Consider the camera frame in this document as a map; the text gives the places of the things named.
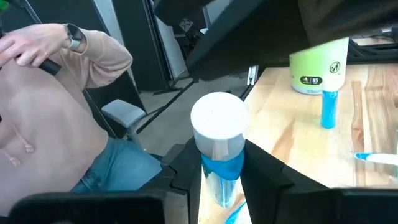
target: clear plastic bottle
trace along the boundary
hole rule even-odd
[[[235,201],[248,118],[243,101],[222,92],[203,96],[191,111],[193,136],[202,153],[208,191],[222,207],[230,207]]]

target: jeans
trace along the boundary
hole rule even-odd
[[[162,168],[133,142],[109,138],[105,150],[72,188],[72,193],[138,190]]]

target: white bottle cap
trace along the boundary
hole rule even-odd
[[[191,110],[193,128],[210,139],[231,139],[242,134],[249,123],[244,102],[229,93],[216,92],[201,97]]]
[[[327,73],[322,77],[322,90],[329,92],[338,91],[344,85],[344,80],[344,75]]]

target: wooden desk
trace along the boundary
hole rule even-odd
[[[348,66],[336,128],[326,130],[320,126],[322,97],[294,91],[289,68],[267,68],[245,100],[251,114],[245,138],[328,187],[386,185],[397,167],[356,161],[352,153],[396,153],[397,98],[398,65]],[[244,202],[239,194],[235,206],[223,210],[204,184],[201,224],[224,223]],[[250,223],[242,212],[241,223]]]

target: chair armrest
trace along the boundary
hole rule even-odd
[[[125,128],[133,127],[146,113],[138,106],[123,100],[114,100],[101,108],[102,113]]]

